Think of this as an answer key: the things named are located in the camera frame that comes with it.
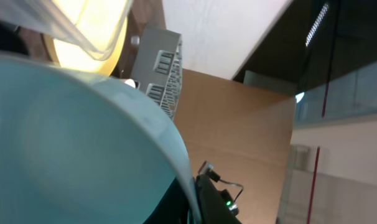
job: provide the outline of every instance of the red stripe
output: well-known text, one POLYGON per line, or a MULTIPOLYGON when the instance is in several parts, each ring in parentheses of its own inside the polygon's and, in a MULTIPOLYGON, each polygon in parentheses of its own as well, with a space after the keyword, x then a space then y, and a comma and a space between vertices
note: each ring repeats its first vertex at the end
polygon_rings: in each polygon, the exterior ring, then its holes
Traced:
POLYGON ((319 164, 319 154, 320 154, 320 146, 317 148, 317 154, 315 155, 315 164, 314 164, 314 172, 313 172, 313 183, 312 183, 312 192, 310 193, 310 202, 309 202, 309 211, 307 211, 307 224, 310 224, 310 217, 312 216, 312 205, 313 205, 313 194, 314 194, 314 185, 315 185, 315 178, 317 176, 317 166, 319 164))

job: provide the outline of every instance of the light fixture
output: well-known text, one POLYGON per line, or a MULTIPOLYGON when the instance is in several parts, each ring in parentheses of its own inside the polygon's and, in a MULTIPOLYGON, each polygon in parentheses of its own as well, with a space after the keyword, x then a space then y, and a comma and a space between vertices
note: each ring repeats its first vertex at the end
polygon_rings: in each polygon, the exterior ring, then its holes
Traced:
POLYGON ((324 16, 326 15, 327 11, 329 9, 329 5, 328 3, 325 3, 323 8, 321 8, 321 11, 319 13, 319 15, 317 16, 312 28, 310 29, 309 33, 307 34, 307 37, 306 37, 306 47, 309 46, 310 44, 310 41, 312 40, 315 32, 317 31, 317 29, 319 28, 324 16))
POLYGON ((304 93, 304 92, 299 93, 298 95, 296 95, 296 96, 295 96, 295 98, 296 98, 296 103, 299 103, 299 102, 303 99, 304 96, 305 96, 305 93, 304 93))

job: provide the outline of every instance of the transparent lid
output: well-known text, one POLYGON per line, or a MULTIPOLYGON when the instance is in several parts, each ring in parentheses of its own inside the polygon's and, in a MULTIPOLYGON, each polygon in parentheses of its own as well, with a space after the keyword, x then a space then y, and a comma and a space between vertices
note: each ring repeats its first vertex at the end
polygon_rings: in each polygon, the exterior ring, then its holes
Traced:
POLYGON ((113 51, 133 0, 0 0, 0 20, 79 45, 97 60, 113 51))

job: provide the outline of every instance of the black cable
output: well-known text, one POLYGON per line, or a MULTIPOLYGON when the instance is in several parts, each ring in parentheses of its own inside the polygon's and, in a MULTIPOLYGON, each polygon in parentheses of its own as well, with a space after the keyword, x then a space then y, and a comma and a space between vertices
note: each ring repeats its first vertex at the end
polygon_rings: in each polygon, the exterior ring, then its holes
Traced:
POLYGON ((225 180, 222 180, 222 179, 219 179, 219 181, 222 182, 222 183, 225 183, 225 184, 229 184, 229 185, 235 186, 235 187, 241 187, 240 192, 238 192, 236 198, 234 199, 234 202, 236 202, 238 196, 240 196, 240 194, 244 191, 244 186, 242 186, 241 184, 232 183, 232 182, 225 181, 225 180))

